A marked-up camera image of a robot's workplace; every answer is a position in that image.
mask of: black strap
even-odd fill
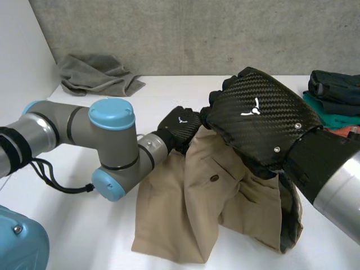
[[[103,164],[102,162],[100,162],[100,164],[107,170],[124,170],[124,169],[130,168],[131,166],[134,166],[135,163],[137,162],[137,160],[139,159],[139,156],[140,155],[137,155],[137,157],[131,163],[124,165],[124,166],[120,166],[120,167],[109,167],[109,166],[106,166],[105,164]]]
[[[33,158],[33,153],[23,135],[21,135],[17,130],[7,127],[0,127],[0,134],[4,134],[10,138],[18,146],[22,158],[22,162],[18,169],[28,165]]]
[[[2,135],[0,135],[0,146],[4,149],[4,152],[9,158],[10,167],[11,167],[9,174],[11,174],[14,171],[18,170],[20,166],[19,153],[17,152],[15,146]]]
[[[151,170],[153,170],[153,169],[155,168],[155,160],[154,160],[154,158],[152,157],[152,154],[149,152],[148,149],[145,148],[144,145],[138,145],[138,146],[139,146],[139,148],[140,148],[141,150],[143,150],[143,151],[147,154],[147,156],[148,156],[148,158],[150,159],[150,162],[151,162],[151,166],[152,166],[152,169],[151,169]]]
[[[73,135],[71,133],[71,126],[73,124],[73,120],[75,115],[78,113],[79,110],[81,110],[83,107],[77,107],[75,110],[73,110],[73,112],[70,114],[69,120],[67,121],[67,126],[66,126],[66,134],[67,134],[67,138],[69,139],[69,141],[75,145],[74,139],[73,139]]]

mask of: black ring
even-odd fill
[[[10,138],[18,146],[22,158],[20,168],[28,165],[29,162],[33,159],[33,153],[29,143],[24,138],[24,136],[21,135],[17,130],[7,127],[0,127],[0,134],[4,134]]]
[[[145,148],[144,145],[139,145],[139,148],[142,149],[142,150],[144,150],[144,152],[147,154],[148,158],[149,158],[150,161],[151,161],[151,165],[152,165],[152,169],[151,169],[151,170],[153,170],[153,169],[155,168],[155,160],[154,160],[154,158],[152,157],[152,154],[149,152],[148,149]]]
[[[137,155],[137,157],[135,158],[135,160],[133,162],[131,162],[130,164],[121,166],[121,167],[109,167],[109,166],[104,165],[103,163],[100,163],[100,164],[107,170],[123,170],[123,169],[127,169],[127,168],[130,168],[131,166],[133,166],[137,162],[138,159],[139,159],[139,155]]]
[[[79,110],[81,110],[83,107],[79,106],[77,107],[75,110],[73,110],[73,112],[70,114],[69,120],[67,121],[67,126],[66,126],[66,134],[67,134],[67,138],[69,139],[69,141],[75,145],[74,139],[73,139],[73,135],[71,134],[71,126],[73,124],[73,120],[75,117],[75,114],[78,113]]]
[[[32,111],[31,113],[40,116],[41,118],[43,118],[43,119],[50,125],[50,127],[51,127],[52,130],[54,131],[55,137],[56,137],[56,146],[55,146],[55,147],[59,146],[59,143],[60,143],[60,135],[59,135],[59,132],[58,132],[56,126],[54,125],[54,123],[53,123],[49,118],[47,118],[45,115],[43,115],[43,114],[41,114],[41,113],[39,113],[39,112],[33,112],[33,111]]]
[[[10,161],[10,172],[12,174],[20,167],[20,157],[15,146],[4,136],[0,135],[0,146],[4,149],[5,154]]]

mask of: beige trousers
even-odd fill
[[[291,222],[283,234],[285,212]],[[220,136],[201,127],[186,157],[170,153],[141,182],[132,250],[205,263],[221,224],[284,253],[300,236],[300,217],[295,188],[284,188],[278,176],[255,177]]]

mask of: carbon fiber hand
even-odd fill
[[[175,150],[185,154],[200,125],[198,112],[178,106],[161,121],[157,129],[171,133]]]
[[[292,145],[321,126],[317,114],[270,75],[247,67],[210,94],[202,123],[218,132],[239,155],[269,170],[282,169]]]

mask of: white tabletop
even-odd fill
[[[127,98],[136,113],[138,133],[156,129],[177,105],[200,110],[208,94],[221,87],[226,76],[149,76],[147,85]],[[308,76],[277,76],[301,94]],[[73,97],[59,87],[51,101],[89,106],[101,96]],[[55,167],[57,180],[66,187],[90,182],[100,165],[95,150],[61,145],[42,154]],[[131,252],[135,230],[137,187],[118,202],[96,191],[66,195],[46,186],[30,166],[14,173],[0,191],[0,204],[27,215],[47,230],[51,243],[48,270],[133,269],[360,269],[360,246],[344,235],[302,197],[303,225],[296,247],[276,254],[247,236],[219,226],[219,238],[206,264],[176,264]]]

